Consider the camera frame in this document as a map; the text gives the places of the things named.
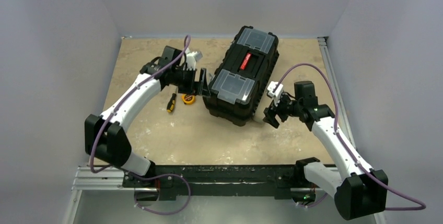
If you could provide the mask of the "black plastic toolbox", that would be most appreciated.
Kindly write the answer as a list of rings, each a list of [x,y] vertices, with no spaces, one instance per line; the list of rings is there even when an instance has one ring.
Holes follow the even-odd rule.
[[[203,101],[209,113],[237,126],[250,121],[279,58],[279,38],[252,26],[243,26],[235,35],[216,68]]]

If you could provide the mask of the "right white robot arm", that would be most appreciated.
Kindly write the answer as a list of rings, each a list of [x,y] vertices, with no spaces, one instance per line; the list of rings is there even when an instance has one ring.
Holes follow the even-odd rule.
[[[267,87],[272,99],[264,111],[264,121],[274,128],[288,117],[297,117],[322,143],[332,158],[337,172],[321,161],[309,158],[297,162],[299,174],[306,181],[319,186],[334,199],[334,204],[345,220],[380,213],[386,208],[388,177],[383,170],[374,170],[351,142],[335,125],[337,116],[326,104],[319,104],[311,81],[294,84],[294,97],[276,81]]]

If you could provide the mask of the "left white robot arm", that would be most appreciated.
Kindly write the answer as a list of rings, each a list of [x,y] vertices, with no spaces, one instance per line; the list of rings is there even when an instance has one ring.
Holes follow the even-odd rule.
[[[155,176],[155,163],[133,150],[127,131],[145,105],[166,86],[179,93],[209,96],[206,69],[196,80],[200,51],[179,50],[166,46],[161,56],[145,64],[129,89],[108,109],[85,119],[85,152],[90,162],[99,159],[140,177]]]

